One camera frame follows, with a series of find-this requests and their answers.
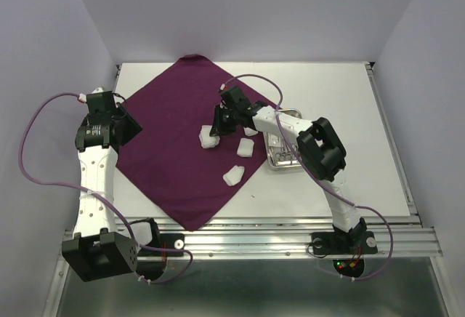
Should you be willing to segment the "gauze pad large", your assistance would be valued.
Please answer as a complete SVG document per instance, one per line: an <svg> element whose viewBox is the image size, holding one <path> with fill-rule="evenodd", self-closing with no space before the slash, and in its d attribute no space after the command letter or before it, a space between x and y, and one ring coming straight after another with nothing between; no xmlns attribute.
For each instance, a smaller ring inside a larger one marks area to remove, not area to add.
<svg viewBox="0 0 465 317"><path fill-rule="evenodd" d="M212 126L211 125L203 125L201 127L201 131L199 133L199 140L201 142L201 147L203 149L214 148L219 144L220 138L219 136L211 136Z"/></svg>

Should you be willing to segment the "hemostat forceps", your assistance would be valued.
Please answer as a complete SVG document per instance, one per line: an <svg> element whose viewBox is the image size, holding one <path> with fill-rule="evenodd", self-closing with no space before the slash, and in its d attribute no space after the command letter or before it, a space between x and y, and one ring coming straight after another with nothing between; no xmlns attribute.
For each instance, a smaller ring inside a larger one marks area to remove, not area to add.
<svg viewBox="0 0 465 317"><path fill-rule="evenodd" d="M297 159L286 144L272 146L272 157L276 164L294 164Z"/></svg>

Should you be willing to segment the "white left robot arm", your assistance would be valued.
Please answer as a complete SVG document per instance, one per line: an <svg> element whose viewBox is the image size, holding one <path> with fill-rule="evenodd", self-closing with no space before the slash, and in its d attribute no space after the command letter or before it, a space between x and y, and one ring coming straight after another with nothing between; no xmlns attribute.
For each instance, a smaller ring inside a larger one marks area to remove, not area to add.
<svg viewBox="0 0 465 317"><path fill-rule="evenodd" d="M79 208L73 237L62 243L62 255L84 282L132 273L138 249L155 254L161 248L162 238L153 230L143 230L137 242L130 232L119 231L111 209L119 149L142 131L115 101L117 96L98 88L80 98L89 112L75 138L81 168Z"/></svg>

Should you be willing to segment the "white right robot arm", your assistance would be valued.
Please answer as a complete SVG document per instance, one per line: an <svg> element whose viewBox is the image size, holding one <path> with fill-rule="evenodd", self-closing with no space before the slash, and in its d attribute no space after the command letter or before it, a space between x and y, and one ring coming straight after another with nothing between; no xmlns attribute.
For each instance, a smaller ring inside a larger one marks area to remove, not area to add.
<svg viewBox="0 0 465 317"><path fill-rule="evenodd" d="M298 119L262 101L252 103L236 85L222 86L219 94L222 103L215 107L210 135L230 135L242 126L281 138L322 186L332 214L336 247L343 252L357 247L366 224L348 200L350 191L344 175L347 152L330 121L323 117L315 121Z"/></svg>

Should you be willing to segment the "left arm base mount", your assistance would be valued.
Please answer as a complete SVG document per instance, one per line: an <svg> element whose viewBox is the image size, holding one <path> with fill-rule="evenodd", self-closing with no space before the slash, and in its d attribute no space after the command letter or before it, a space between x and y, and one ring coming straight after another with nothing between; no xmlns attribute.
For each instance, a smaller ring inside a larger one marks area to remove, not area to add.
<svg viewBox="0 0 465 317"><path fill-rule="evenodd" d="M134 220L131 229L139 244L136 248L139 281L148 284L166 284L185 270L172 258L184 257L185 235L180 232L161 233L153 218Z"/></svg>

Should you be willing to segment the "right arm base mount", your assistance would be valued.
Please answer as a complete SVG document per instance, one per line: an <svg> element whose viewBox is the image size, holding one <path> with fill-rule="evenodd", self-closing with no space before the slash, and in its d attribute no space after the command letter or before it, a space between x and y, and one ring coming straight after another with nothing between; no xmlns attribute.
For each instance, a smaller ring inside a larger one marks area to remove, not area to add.
<svg viewBox="0 0 465 317"><path fill-rule="evenodd" d="M365 270L364 254L377 254L378 248L373 232L367 230L363 217L356 226L344 232L333 226L332 232L314 232L310 234L306 252L317 259L336 256L333 267L342 277L358 280Z"/></svg>

